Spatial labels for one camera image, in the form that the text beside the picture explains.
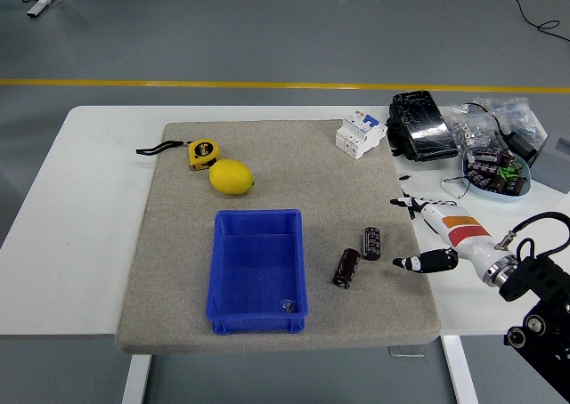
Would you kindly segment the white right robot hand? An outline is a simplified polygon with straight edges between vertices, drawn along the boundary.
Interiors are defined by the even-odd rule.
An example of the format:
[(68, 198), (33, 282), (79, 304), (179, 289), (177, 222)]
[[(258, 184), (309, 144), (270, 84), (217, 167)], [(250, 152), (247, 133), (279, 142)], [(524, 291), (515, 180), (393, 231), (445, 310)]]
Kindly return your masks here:
[(419, 214), (429, 228), (447, 245), (407, 258), (393, 265), (416, 273), (450, 271), (460, 259), (472, 263), (477, 276), (490, 287), (499, 287), (517, 266), (515, 256), (499, 249), (490, 233), (464, 208), (450, 201), (424, 198), (394, 198), (391, 204), (405, 206)]

